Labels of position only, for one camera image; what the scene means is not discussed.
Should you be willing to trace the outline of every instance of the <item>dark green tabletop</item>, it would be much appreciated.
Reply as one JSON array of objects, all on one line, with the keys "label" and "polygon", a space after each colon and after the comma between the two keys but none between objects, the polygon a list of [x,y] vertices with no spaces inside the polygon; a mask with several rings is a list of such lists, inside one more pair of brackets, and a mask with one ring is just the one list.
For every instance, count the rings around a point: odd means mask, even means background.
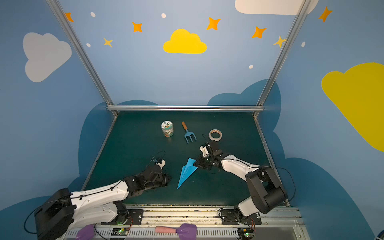
[{"label": "dark green tabletop", "polygon": [[[165,137],[161,123],[174,124],[172,137]],[[188,130],[195,133],[197,142],[184,139],[185,121]],[[121,112],[98,159],[86,189],[111,184],[125,176],[142,172],[153,155],[164,150],[166,164],[163,171],[172,180],[167,187],[149,190],[127,199],[136,204],[191,204],[235,205],[249,197],[247,184],[226,171],[197,169],[177,189],[181,168],[188,158],[196,159],[205,143],[201,134],[219,129],[223,137],[218,142],[224,152],[253,164],[268,164],[263,144],[251,113],[221,112]]]}]

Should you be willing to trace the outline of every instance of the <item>black wire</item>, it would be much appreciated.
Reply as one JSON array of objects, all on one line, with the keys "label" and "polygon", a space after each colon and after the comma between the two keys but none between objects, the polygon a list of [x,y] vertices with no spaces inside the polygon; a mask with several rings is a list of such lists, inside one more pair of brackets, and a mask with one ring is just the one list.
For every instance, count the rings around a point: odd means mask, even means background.
[{"label": "black wire", "polygon": [[59,200],[55,200],[55,201],[49,201],[49,202],[46,202],[46,203],[44,203],[44,204],[42,204],[42,205],[40,205],[40,206],[38,206],[37,208],[35,208],[27,217],[26,217],[26,219],[25,219],[25,221],[24,221],[24,230],[27,232],[27,233],[30,233],[30,234],[37,234],[37,232],[30,232],[30,231],[28,231],[27,230],[27,228],[26,228],[26,222],[27,222],[27,220],[28,220],[28,218],[32,215],[32,213],[34,213],[37,209],[39,209],[39,208],[41,208],[42,206],[44,206],[45,204],[48,204],[48,203],[51,203],[51,202],[59,202],[59,201],[66,201],[66,200],[69,200],[69,199],[59,199]]},{"label": "black wire", "polygon": [[108,190],[111,190],[111,191],[112,191],[112,190],[113,190],[113,189],[114,189],[114,188],[115,188],[121,181],[122,181],[122,179],[121,179],[116,185],[114,185],[113,187],[111,187],[111,188],[109,188],[109,189],[105,189],[105,190],[100,191],[100,192],[94,192],[94,193],[91,193],[91,194],[80,195],[80,196],[78,196],[78,197],[71,197],[71,198],[67,198],[67,199],[58,199],[58,200],[54,200],[54,201],[49,201],[49,202],[46,202],[46,203],[44,203],[44,204],[38,206],[37,208],[35,208],[35,210],[33,210],[33,211],[26,217],[26,219],[25,219],[25,221],[24,221],[24,230],[25,230],[27,233],[30,233],[30,234],[37,234],[37,232],[30,232],[30,231],[28,231],[25,225],[26,225],[26,222],[27,222],[28,218],[32,215],[32,213],[34,213],[37,209],[39,209],[40,207],[44,206],[45,204],[48,204],[48,203],[51,203],[51,202],[66,201],[66,200],[71,200],[71,199],[76,199],[76,198],[80,198],[80,199],[82,199],[83,197],[86,197],[86,196],[89,196],[89,195],[93,195],[93,194],[97,194],[97,193],[105,192],[105,191],[108,191]]},{"label": "black wire", "polygon": [[159,153],[161,153],[161,152],[164,152],[163,156],[161,157],[161,159],[163,159],[164,156],[166,155],[166,152],[165,152],[164,150],[161,150],[160,152],[156,153],[156,154],[152,157],[152,159],[149,161],[148,165],[149,165],[149,164],[152,162],[152,160],[157,156],[157,154],[159,154]]},{"label": "black wire", "polygon": [[229,220],[226,220],[226,219],[224,219],[224,218],[220,215],[220,213],[222,213],[223,210],[225,210],[225,209],[221,208],[221,209],[218,209],[218,210],[217,210],[217,215],[218,215],[218,216],[220,217],[220,219],[223,220],[223,221],[226,221],[226,222],[240,222],[240,223],[244,223],[244,220],[246,220],[247,222],[249,221],[250,216],[245,217],[245,218],[243,218],[243,219],[240,219],[240,220],[238,220],[238,221],[229,221]]},{"label": "black wire", "polygon": [[[238,162],[242,162],[242,163],[244,163],[245,165],[247,165],[248,167],[253,167],[252,165],[248,165],[248,164],[246,164],[245,162],[243,162],[243,161],[240,161],[240,160],[238,160],[238,159],[229,159],[229,160],[235,160],[235,161],[238,161]],[[289,174],[289,176],[291,177],[291,180],[292,180],[292,183],[293,183],[293,187],[294,187],[294,191],[293,191],[293,195],[292,195],[292,197],[288,200],[288,202],[290,202],[294,197],[295,197],[295,195],[296,195],[296,184],[295,184],[295,181],[293,180],[293,177],[292,177],[292,175],[291,175],[291,173],[286,169],[286,168],[283,168],[283,167],[272,167],[272,166],[259,166],[259,168],[264,168],[264,167],[270,167],[270,168],[276,168],[276,169],[284,169],[284,170],[286,170],[287,171],[287,173]]]},{"label": "black wire", "polygon": [[206,135],[205,134],[201,134],[201,136],[203,136],[203,138],[205,139],[205,141],[207,142],[207,144],[209,145],[209,142],[207,141],[207,139],[205,138]]},{"label": "black wire", "polygon": [[292,183],[293,183],[293,187],[294,187],[294,191],[293,191],[293,195],[292,197],[288,200],[288,202],[290,202],[296,195],[296,185],[295,185],[295,181],[293,180],[293,177],[291,175],[291,173],[286,169],[286,168],[283,168],[283,167],[272,167],[272,166],[264,166],[264,167],[270,167],[270,168],[276,168],[276,169],[284,169],[287,171],[287,173],[289,174],[289,176],[291,177],[292,179]]},{"label": "black wire", "polygon": [[93,224],[93,228],[95,229],[96,233],[97,233],[99,236],[101,236],[101,235],[99,234],[99,232],[96,230],[96,226],[95,226],[95,224]]},{"label": "black wire", "polygon": [[250,226],[250,225],[248,225],[248,224],[246,224],[246,223],[244,223],[245,225],[247,225],[248,227],[250,227],[251,229],[252,229],[252,233],[253,233],[253,237],[251,238],[251,240],[255,237],[255,230],[253,230],[253,228]]},{"label": "black wire", "polygon": [[241,219],[241,220],[239,220],[239,221],[229,221],[229,220],[224,219],[224,218],[220,215],[220,213],[221,213],[223,210],[225,210],[225,209],[221,208],[221,209],[218,209],[218,210],[217,210],[217,215],[220,217],[221,220],[226,221],[226,222],[239,222],[239,223],[245,224],[245,225],[247,225],[250,229],[252,229],[253,237],[251,238],[251,240],[255,237],[255,231],[253,230],[253,228],[252,228],[250,225],[247,224],[247,222],[249,221],[250,216],[245,217],[245,218],[243,218],[243,219]]}]

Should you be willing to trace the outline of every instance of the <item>masking tape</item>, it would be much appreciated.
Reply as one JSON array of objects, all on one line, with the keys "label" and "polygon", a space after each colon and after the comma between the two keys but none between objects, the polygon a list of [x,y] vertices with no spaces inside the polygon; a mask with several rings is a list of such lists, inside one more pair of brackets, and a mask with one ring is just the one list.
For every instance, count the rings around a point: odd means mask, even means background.
[{"label": "masking tape", "polygon": [[[214,138],[214,137],[212,137],[212,133],[213,132],[217,132],[219,135],[220,135],[220,137],[218,137],[218,138]],[[210,132],[209,132],[209,138],[212,140],[212,141],[216,141],[216,142],[218,142],[218,141],[220,141],[220,139],[221,139],[221,137],[223,136],[223,134],[221,133],[221,131],[220,130],[218,130],[218,129],[212,129]]]}]

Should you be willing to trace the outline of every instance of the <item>jar lid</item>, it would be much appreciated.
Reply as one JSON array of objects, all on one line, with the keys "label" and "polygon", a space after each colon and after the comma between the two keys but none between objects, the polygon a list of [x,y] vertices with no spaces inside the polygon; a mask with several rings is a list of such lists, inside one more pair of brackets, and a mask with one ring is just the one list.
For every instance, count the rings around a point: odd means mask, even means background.
[{"label": "jar lid", "polygon": [[161,128],[164,129],[164,130],[170,130],[172,127],[173,127],[173,124],[172,124],[171,121],[164,121],[161,124]]}]

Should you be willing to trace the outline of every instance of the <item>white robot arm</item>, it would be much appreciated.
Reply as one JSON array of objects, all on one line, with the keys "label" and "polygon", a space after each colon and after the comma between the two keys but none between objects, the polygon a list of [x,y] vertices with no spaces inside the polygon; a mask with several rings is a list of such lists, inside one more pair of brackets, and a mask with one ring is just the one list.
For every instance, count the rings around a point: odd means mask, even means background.
[{"label": "white robot arm", "polygon": [[261,167],[225,154],[215,141],[201,146],[200,150],[203,156],[194,166],[203,169],[218,167],[247,182],[251,196],[235,206],[238,219],[257,212],[266,214],[287,199],[287,193],[272,168]]},{"label": "white robot arm", "polygon": [[164,160],[155,159],[142,173],[104,187],[81,192],[60,189],[34,212],[38,240],[54,240],[70,229],[93,223],[124,225],[131,217],[123,200],[168,185],[164,165]]}]

